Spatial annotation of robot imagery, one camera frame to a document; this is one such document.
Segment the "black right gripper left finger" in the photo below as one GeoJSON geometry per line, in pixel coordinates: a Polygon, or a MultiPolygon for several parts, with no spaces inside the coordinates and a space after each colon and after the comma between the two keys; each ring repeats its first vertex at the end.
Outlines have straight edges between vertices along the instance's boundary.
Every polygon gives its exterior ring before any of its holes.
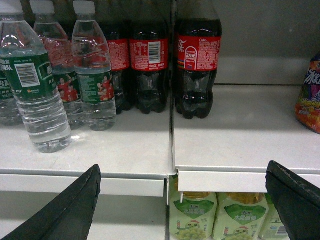
{"type": "Polygon", "coordinates": [[[93,165],[4,240],[86,240],[101,192],[101,170],[93,165]]]}

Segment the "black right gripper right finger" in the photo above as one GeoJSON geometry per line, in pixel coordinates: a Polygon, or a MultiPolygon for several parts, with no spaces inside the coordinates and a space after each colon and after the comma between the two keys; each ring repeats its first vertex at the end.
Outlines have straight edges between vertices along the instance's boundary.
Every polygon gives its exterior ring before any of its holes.
{"type": "Polygon", "coordinates": [[[266,189],[291,240],[320,238],[320,189],[276,161],[266,170],[266,189]]]}

